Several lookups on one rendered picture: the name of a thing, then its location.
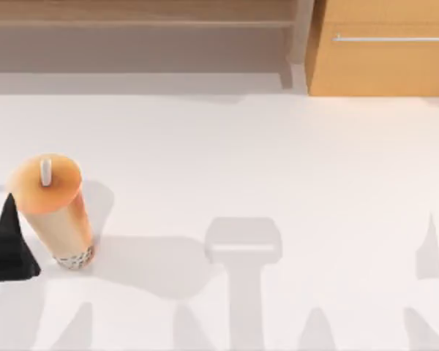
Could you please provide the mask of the open wooden shelf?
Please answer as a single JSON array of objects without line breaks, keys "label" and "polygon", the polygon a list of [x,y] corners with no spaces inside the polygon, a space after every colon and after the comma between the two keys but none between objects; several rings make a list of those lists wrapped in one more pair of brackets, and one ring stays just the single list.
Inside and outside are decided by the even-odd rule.
[{"label": "open wooden shelf", "polygon": [[293,85],[297,0],[0,0],[0,73],[272,73]]}]

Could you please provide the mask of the orange bubble tea cup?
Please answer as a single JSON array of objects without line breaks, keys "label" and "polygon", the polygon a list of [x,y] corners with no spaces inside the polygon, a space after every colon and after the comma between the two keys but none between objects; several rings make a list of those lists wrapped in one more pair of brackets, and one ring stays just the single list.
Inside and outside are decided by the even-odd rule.
[{"label": "orange bubble tea cup", "polygon": [[[40,160],[52,160],[52,184],[40,182]],[[69,270],[85,268],[94,257],[94,240],[82,193],[78,164],[61,154],[41,154],[11,175],[7,191],[17,209],[56,262]]]}]

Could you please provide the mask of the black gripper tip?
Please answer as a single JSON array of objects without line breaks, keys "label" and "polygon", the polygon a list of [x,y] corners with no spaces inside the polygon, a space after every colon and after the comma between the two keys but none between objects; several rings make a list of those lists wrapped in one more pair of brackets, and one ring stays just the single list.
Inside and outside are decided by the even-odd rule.
[{"label": "black gripper tip", "polygon": [[0,215],[0,282],[24,281],[39,276],[41,268],[27,245],[11,193]]}]

